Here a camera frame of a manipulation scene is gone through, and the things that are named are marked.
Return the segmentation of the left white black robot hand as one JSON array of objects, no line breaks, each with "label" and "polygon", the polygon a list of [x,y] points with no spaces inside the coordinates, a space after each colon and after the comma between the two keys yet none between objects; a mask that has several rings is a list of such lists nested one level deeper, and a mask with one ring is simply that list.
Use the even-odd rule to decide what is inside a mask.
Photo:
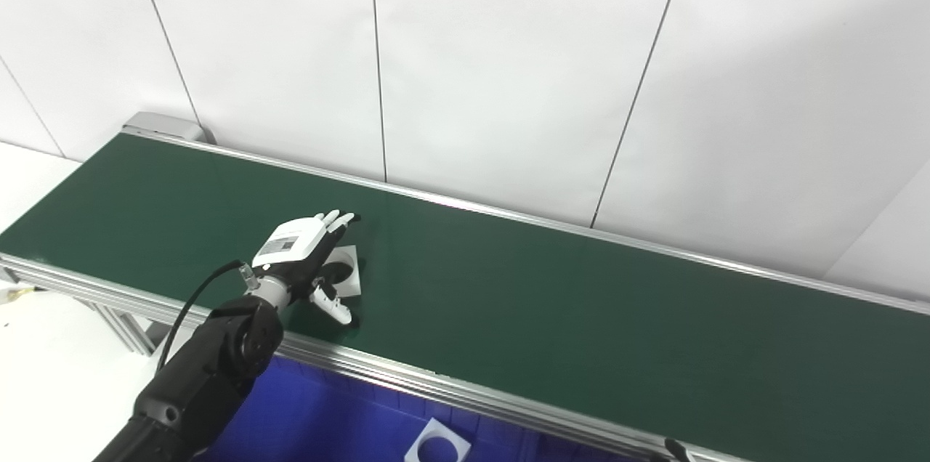
[{"label": "left white black robot hand", "polygon": [[278,313],[307,301],[336,323],[355,327],[357,317],[342,302],[349,294],[340,293],[339,286],[356,281],[358,265],[348,251],[339,251],[339,244],[358,219],[336,209],[279,224],[251,261],[256,285],[247,292]]}]

